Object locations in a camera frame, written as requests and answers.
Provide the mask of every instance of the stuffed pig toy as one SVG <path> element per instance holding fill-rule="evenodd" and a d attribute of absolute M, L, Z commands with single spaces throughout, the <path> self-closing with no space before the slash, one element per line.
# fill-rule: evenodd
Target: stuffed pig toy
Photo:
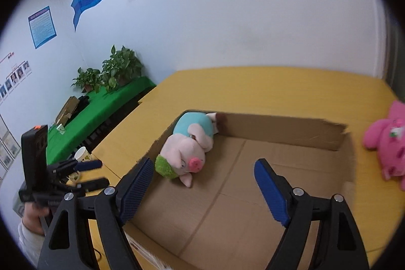
<path fill-rule="evenodd" d="M 363 145 L 377 149 L 383 179 L 400 176 L 400 187 L 405 191 L 405 104 L 394 101 L 388 118 L 379 119 L 367 129 Z"/>
<path fill-rule="evenodd" d="M 205 153 L 212 149 L 217 132 L 215 113 L 185 113 L 157 156 L 156 171 L 169 179 L 179 177 L 190 188 L 191 173 L 197 173 L 204 167 Z"/>

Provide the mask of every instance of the teal plush fabric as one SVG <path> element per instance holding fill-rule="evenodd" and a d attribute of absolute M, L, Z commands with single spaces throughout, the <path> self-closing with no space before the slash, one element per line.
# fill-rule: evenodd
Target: teal plush fabric
<path fill-rule="evenodd" d="M 187 112 L 180 117 L 175 128 L 173 129 L 173 134 L 183 134 L 185 136 L 190 136 L 187 132 L 188 127 L 191 124 L 200 124 L 202 129 L 204 129 L 205 134 L 209 137 L 214 137 L 214 127 L 212 125 L 211 119 L 204 112 Z"/>

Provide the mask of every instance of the blue poster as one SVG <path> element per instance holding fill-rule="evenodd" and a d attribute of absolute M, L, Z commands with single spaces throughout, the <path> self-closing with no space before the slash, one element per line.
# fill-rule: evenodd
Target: blue poster
<path fill-rule="evenodd" d="M 36 49 L 56 37 L 49 6 L 30 16 L 28 23 L 30 24 L 31 36 Z"/>

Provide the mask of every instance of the green plush collar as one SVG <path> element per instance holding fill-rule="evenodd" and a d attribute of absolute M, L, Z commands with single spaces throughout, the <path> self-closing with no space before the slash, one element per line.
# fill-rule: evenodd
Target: green plush collar
<path fill-rule="evenodd" d="M 179 175 L 173 170 L 170 164 L 167 162 L 166 158 L 161 155 L 156 157 L 155 161 L 155 169 L 156 171 L 163 176 L 164 178 L 174 179 Z"/>

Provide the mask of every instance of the paper cup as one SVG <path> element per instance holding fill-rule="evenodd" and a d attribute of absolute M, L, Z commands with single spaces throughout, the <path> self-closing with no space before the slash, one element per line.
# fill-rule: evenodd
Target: paper cup
<path fill-rule="evenodd" d="M 74 154 L 74 159 L 78 161 L 87 161 L 90 160 L 90 154 L 86 150 L 86 147 L 81 147 L 76 153 Z"/>

